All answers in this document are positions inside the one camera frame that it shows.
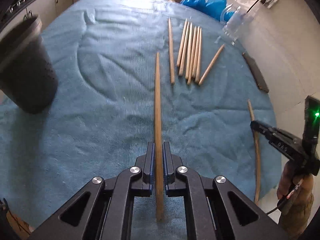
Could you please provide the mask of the gloved right hand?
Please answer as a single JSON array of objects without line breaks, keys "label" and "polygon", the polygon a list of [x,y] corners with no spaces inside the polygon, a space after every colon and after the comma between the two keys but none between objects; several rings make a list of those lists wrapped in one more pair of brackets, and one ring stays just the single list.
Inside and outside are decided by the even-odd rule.
[{"label": "gloved right hand", "polygon": [[278,184],[277,197],[283,198],[289,194],[292,183],[302,182],[298,191],[290,198],[292,205],[287,213],[282,213],[278,224],[286,231],[289,239],[297,239],[306,229],[314,201],[312,193],[313,175],[295,176],[296,166],[288,161],[283,169]]}]

